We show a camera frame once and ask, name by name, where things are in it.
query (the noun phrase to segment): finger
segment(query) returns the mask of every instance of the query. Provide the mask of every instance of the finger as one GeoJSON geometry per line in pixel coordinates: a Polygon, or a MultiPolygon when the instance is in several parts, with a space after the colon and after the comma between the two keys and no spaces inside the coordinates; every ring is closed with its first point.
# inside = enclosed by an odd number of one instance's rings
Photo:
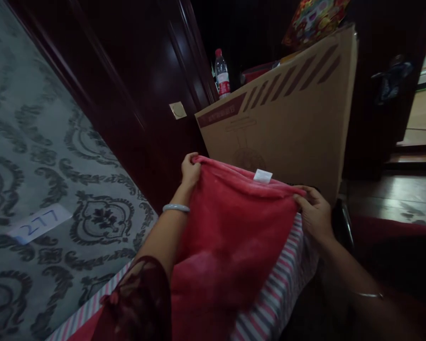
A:
{"type": "Polygon", "coordinates": [[[308,193],[311,196],[311,198],[313,198],[314,200],[323,199],[323,196],[314,187],[309,187],[304,185],[296,185],[294,187],[305,190],[306,193],[308,193]]]}
{"type": "Polygon", "coordinates": [[[197,155],[199,155],[197,152],[187,154],[183,160],[183,163],[191,163],[191,159],[197,155]]]}
{"type": "Polygon", "coordinates": [[[294,194],[293,195],[293,199],[295,200],[295,202],[300,205],[300,207],[305,210],[305,209],[309,209],[311,208],[311,204],[305,199],[303,198],[301,195],[298,194],[294,194]]]}

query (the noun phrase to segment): cardboard box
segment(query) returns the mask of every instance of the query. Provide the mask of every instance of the cardboard box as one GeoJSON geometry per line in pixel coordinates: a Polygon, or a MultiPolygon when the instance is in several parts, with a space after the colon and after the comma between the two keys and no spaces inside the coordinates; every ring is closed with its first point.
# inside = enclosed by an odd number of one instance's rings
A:
{"type": "Polygon", "coordinates": [[[333,205],[356,59],[355,27],[349,25],[198,112],[210,157],[316,186],[333,205]]]}

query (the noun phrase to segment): wall switch plate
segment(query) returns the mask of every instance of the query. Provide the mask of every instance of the wall switch plate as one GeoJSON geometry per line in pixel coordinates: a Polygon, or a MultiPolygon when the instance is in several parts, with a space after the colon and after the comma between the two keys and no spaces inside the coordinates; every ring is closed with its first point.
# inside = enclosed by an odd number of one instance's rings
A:
{"type": "Polygon", "coordinates": [[[175,119],[186,117],[186,111],[181,102],[169,104],[170,110],[175,116],[175,119]]]}

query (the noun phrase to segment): red bottle label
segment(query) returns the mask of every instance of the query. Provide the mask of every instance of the red bottle label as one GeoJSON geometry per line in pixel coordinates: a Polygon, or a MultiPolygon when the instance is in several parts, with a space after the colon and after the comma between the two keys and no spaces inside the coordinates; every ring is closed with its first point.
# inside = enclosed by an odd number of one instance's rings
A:
{"type": "Polygon", "coordinates": [[[229,83],[229,73],[221,73],[216,76],[219,84],[219,98],[224,98],[231,92],[231,85],[229,83]]]}

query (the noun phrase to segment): red fleece blanket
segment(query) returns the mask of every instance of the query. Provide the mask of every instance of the red fleece blanket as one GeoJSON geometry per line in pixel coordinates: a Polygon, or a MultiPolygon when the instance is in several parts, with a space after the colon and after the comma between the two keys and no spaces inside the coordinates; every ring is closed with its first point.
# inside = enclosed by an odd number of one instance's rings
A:
{"type": "Polygon", "coordinates": [[[203,156],[172,273],[173,340],[226,340],[257,299],[305,192],[203,156]]]}

